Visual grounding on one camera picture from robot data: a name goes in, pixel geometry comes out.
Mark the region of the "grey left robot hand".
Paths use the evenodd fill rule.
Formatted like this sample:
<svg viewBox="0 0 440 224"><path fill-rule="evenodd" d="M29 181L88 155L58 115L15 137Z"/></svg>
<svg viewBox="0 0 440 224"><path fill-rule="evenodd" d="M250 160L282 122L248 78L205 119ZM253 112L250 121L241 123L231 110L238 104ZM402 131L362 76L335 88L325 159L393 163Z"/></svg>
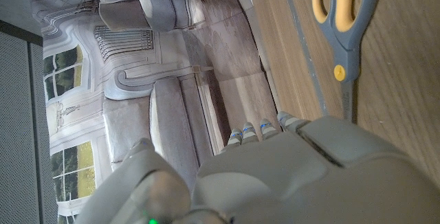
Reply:
<svg viewBox="0 0 440 224"><path fill-rule="evenodd" d="M406 154L346 120L280 112L246 123L193 188L141 139L76 223L438 223L439 187Z"/></svg>

